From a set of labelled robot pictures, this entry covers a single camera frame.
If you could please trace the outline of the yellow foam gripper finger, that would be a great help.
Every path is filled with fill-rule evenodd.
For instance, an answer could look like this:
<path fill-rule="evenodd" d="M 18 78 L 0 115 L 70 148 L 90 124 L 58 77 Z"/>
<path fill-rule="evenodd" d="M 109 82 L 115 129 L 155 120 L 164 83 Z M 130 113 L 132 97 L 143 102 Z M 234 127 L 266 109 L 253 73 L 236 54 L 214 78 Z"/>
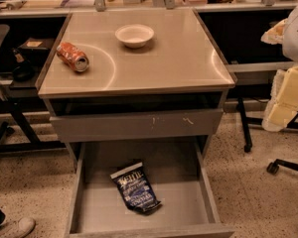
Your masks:
<path fill-rule="evenodd" d="M 287 70 L 278 69 L 270 92 L 262 127 L 269 132 L 278 132 L 298 114 L 298 64 Z"/>

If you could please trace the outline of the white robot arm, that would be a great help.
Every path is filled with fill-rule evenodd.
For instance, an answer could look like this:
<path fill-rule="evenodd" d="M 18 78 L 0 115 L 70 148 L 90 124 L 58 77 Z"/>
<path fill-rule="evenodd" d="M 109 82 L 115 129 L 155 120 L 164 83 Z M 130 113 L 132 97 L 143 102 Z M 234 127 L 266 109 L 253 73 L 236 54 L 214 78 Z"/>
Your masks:
<path fill-rule="evenodd" d="M 277 70 L 264 111 L 262 127 L 278 132 L 298 114 L 298 5 L 286 19 L 265 32 L 261 40 L 270 45 L 281 44 L 283 55 L 295 62 L 287 70 Z"/>

